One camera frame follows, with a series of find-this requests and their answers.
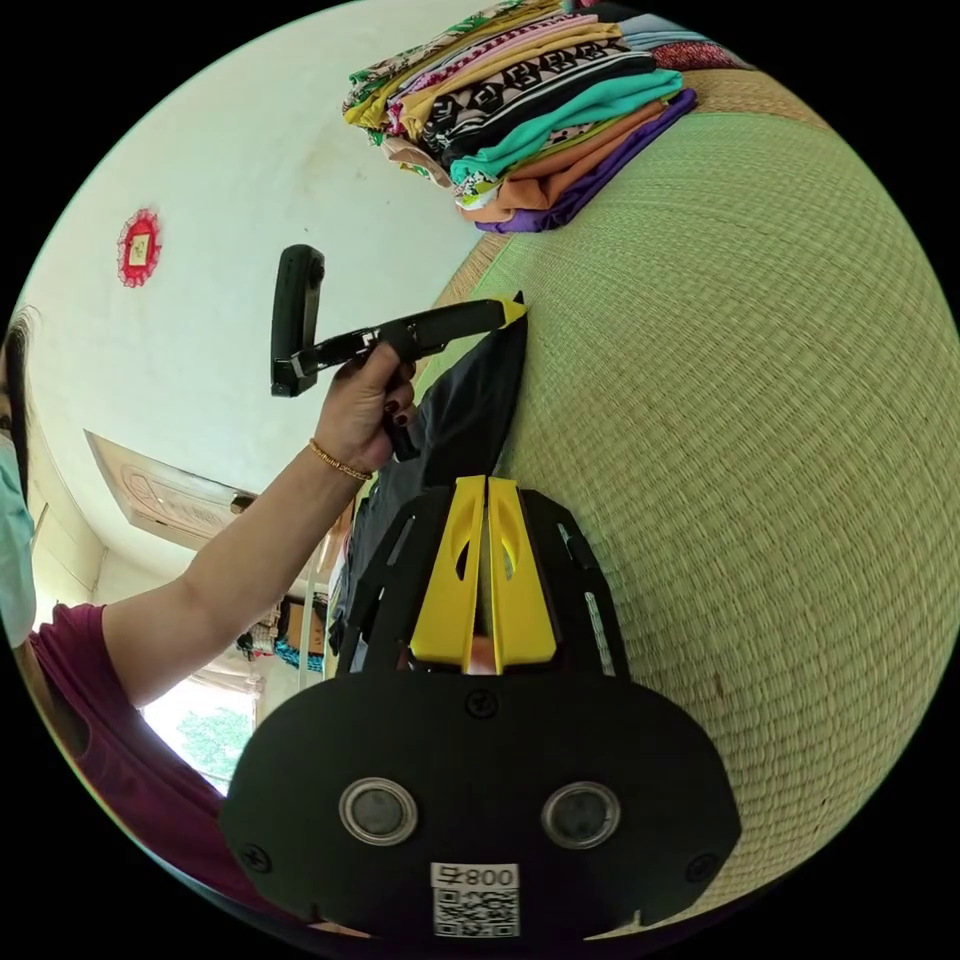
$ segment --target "woman's hand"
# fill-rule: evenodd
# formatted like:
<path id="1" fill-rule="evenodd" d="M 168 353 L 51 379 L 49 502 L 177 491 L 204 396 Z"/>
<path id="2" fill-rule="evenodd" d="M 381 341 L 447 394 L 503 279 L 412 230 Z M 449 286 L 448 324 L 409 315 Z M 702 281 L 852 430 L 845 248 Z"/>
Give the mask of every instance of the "woman's hand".
<path id="1" fill-rule="evenodd" d="M 398 427 L 407 426 L 416 414 L 410 382 L 415 371 L 385 343 L 365 362 L 351 360 L 341 367 L 320 411 L 313 435 L 317 446 L 354 470 L 376 473 L 393 453 L 383 429 L 384 413 Z"/>

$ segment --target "face mask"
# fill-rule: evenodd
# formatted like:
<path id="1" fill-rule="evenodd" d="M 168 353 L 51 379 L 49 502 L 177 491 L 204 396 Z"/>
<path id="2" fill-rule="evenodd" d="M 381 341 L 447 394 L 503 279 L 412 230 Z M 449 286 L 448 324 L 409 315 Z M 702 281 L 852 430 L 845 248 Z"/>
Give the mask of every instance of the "face mask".
<path id="1" fill-rule="evenodd" d="M 33 629 L 37 595 L 30 563 L 33 517 L 20 488 L 13 441 L 0 436 L 0 616 L 10 646 L 19 647 Z"/>

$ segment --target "purple fabric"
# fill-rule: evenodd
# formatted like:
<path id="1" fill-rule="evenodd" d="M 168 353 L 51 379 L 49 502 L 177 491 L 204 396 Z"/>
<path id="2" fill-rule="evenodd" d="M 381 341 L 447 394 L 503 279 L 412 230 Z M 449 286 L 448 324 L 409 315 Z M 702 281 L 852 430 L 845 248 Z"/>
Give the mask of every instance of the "purple fabric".
<path id="1" fill-rule="evenodd" d="M 103 607 L 58 604 L 30 637 L 47 682 L 87 727 L 77 766 L 93 792 L 156 856 L 248 907 L 293 919 L 260 897 L 217 824 L 223 797 L 130 705 L 103 640 Z"/>
<path id="2" fill-rule="evenodd" d="M 477 227 L 488 233 L 540 233 L 568 224 L 630 160 L 689 113 L 696 103 L 697 95 L 693 90 L 681 90 L 659 117 L 645 123 L 590 173 L 564 190 L 549 210 L 518 210 L 504 223 L 478 223 Z"/>

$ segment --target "black tool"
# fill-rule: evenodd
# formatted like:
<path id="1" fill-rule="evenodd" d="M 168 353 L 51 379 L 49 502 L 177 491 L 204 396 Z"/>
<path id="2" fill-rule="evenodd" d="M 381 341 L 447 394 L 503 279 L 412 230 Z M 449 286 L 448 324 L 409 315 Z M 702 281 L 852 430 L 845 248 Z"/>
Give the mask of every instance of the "black tool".
<path id="1" fill-rule="evenodd" d="M 404 363 L 416 363 L 441 353 L 451 340 L 498 330 L 526 313 L 522 294 L 512 301 L 469 300 L 315 343 L 324 273 L 323 254 L 306 244 L 287 247 L 280 256 L 270 340 L 270 382 L 275 397 L 300 396 L 316 384 L 320 370 L 363 359 L 378 343 L 389 343 Z M 388 390 L 399 382 L 392 381 Z M 397 460 L 420 455 L 406 428 L 398 427 L 387 414 L 383 427 Z"/>
<path id="2" fill-rule="evenodd" d="M 485 515 L 491 555 L 510 557 L 491 563 L 493 676 L 463 672 Z M 632 681 L 570 511 L 495 477 L 399 511 L 336 676 L 257 728 L 219 823 L 288 913 L 510 956 L 676 916 L 741 830 L 706 731 Z"/>

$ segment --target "red paper ornament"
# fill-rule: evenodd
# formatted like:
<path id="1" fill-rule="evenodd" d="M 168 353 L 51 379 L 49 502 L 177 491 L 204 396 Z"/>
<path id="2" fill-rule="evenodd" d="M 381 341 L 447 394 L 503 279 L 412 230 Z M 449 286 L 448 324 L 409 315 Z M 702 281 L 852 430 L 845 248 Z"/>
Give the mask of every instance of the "red paper ornament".
<path id="1" fill-rule="evenodd" d="M 160 260 L 160 221 L 152 210 L 138 210 L 123 226 L 117 241 L 117 271 L 125 287 L 142 287 Z"/>

